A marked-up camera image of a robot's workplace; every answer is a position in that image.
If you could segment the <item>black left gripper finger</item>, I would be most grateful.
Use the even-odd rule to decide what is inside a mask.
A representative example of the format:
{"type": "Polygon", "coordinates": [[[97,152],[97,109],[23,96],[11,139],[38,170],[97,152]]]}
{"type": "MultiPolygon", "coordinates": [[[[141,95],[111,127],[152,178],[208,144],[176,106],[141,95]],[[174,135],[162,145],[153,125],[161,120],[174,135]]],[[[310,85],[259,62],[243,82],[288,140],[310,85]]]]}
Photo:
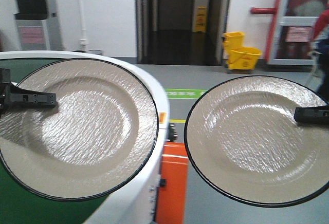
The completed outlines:
{"type": "Polygon", "coordinates": [[[1,110],[20,108],[55,108],[56,94],[26,90],[11,82],[9,69],[1,68],[1,110]]]}

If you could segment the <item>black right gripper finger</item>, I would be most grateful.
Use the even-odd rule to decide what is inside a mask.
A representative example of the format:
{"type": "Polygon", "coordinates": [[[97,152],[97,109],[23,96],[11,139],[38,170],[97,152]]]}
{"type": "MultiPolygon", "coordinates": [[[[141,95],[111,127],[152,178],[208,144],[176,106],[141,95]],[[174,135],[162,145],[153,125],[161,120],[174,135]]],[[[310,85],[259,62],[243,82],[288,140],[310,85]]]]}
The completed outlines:
{"type": "Polygon", "coordinates": [[[328,125],[328,105],[296,107],[294,120],[297,123],[328,125]]]}

